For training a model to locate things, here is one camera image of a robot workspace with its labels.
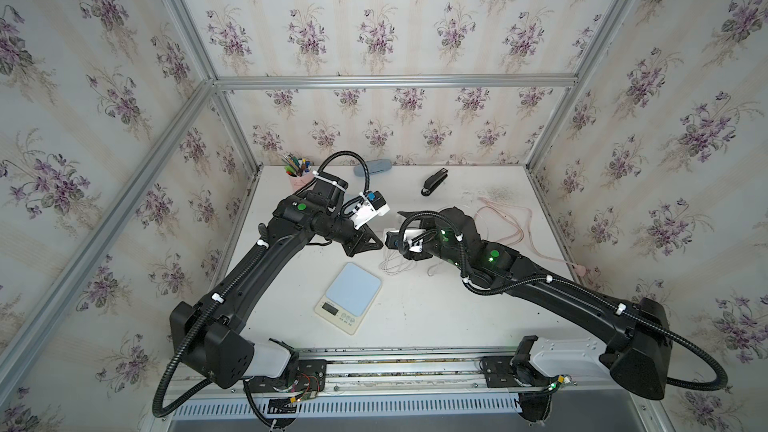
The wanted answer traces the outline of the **blue cream kitchen scale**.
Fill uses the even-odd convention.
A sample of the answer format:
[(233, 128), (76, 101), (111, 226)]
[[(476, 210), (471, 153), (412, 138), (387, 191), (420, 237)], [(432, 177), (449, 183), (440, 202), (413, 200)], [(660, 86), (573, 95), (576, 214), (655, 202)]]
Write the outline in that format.
[(344, 333), (354, 335), (362, 324), (382, 280), (354, 263), (347, 263), (314, 308), (317, 316)]

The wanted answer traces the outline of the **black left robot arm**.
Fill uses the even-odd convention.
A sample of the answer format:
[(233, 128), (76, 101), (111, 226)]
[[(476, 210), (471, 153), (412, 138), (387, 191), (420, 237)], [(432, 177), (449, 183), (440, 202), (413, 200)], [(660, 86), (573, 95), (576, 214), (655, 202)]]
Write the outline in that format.
[(348, 257), (380, 250), (369, 221), (388, 204), (372, 189), (361, 161), (363, 189), (347, 198), (347, 181), (322, 162), (311, 181), (282, 199), (259, 238), (234, 269), (197, 302), (180, 302), (169, 317), (174, 353), (152, 400), (156, 418), (170, 415), (211, 384), (225, 389), (244, 377), (255, 346), (241, 334), (258, 301), (282, 269), (316, 236), (342, 246)]

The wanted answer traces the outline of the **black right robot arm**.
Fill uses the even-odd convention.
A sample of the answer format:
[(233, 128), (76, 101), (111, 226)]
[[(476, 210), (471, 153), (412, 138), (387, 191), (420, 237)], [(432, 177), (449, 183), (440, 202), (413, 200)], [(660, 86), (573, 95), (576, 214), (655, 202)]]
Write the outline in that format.
[[(507, 294), (581, 327), (604, 343), (598, 360), (626, 391), (661, 400), (669, 386), (700, 392), (727, 387), (724, 367), (701, 347), (669, 330), (659, 303), (619, 299), (553, 274), (517, 250), (483, 239), (474, 220), (459, 208), (406, 212), (403, 217), (397, 230), (386, 232), (386, 248), (411, 261), (437, 258), (452, 264), (465, 289), (475, 295)], [(686, 381), (670, 377), (675, 345), (707, 364), (714, 378)]]

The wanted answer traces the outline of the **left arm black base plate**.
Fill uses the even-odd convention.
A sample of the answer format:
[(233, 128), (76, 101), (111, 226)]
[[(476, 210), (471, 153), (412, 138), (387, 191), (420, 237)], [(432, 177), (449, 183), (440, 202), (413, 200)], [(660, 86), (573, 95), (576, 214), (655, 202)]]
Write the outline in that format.
[(252, 393), (282, 393), (300, 399), (315, 398), (325, 389), (328, 362), (322, 359), (298, 359), (290, 362), (277, 378), (246, 378)]

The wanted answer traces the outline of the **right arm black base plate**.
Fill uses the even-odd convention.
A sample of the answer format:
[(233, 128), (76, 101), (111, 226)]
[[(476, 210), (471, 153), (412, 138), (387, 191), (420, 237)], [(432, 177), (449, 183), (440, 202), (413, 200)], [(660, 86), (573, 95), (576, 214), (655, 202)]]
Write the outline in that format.
[(533, 388), (553, 391), (561, 385), (558, 376), (546, 376), (527, 359), (513, 356), (486, 356), (480, 362), (487, 388)]

